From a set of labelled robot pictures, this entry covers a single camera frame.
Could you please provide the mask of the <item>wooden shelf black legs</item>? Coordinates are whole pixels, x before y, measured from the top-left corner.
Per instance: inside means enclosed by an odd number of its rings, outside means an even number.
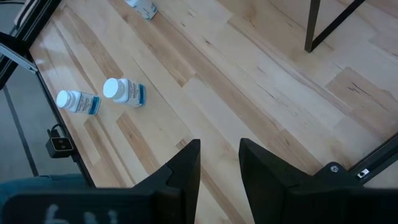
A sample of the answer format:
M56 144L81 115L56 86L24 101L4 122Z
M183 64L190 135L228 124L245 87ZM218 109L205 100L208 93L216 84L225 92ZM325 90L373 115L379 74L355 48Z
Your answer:
M308 53L313 52L315 48L317 48L341 23L343 23L350 15L352 15L352 13L354 13L354 11L364 2L365 0L354 0L316 38L314 38L321 0L311 0L310 10L308 13L304 50Z

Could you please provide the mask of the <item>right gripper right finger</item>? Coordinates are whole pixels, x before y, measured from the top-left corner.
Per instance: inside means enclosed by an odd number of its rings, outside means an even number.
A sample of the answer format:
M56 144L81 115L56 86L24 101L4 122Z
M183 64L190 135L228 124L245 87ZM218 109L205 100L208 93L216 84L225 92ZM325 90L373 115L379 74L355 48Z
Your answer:
M239 165L255 224L283 224L288 190L312 178L248 138L240 140Z

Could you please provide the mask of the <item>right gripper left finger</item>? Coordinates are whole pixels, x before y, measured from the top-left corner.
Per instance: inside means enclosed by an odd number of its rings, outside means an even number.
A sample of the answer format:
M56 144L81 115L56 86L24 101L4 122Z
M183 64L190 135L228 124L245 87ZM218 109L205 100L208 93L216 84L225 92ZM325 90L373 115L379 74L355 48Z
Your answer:
M199 139L190 141L156 172L133 187L142 197L132 220L144 224L194 224L200 188Z

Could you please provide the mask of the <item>white supplement bottle blue label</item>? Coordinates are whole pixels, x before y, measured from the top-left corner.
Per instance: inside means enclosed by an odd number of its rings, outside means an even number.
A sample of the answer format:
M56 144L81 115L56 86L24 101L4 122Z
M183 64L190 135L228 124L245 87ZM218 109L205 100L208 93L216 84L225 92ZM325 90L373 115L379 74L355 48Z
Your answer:
M124 0L129 6L137 11L144 19L151 20L158 12L153 0Z
M61 90L56 97L56 105L72 113L97 115L101 105L101 98L97 95L76 90Z
M135 108L146 104L146 87L127 78L109 78L103 85L103 95L115 103Z

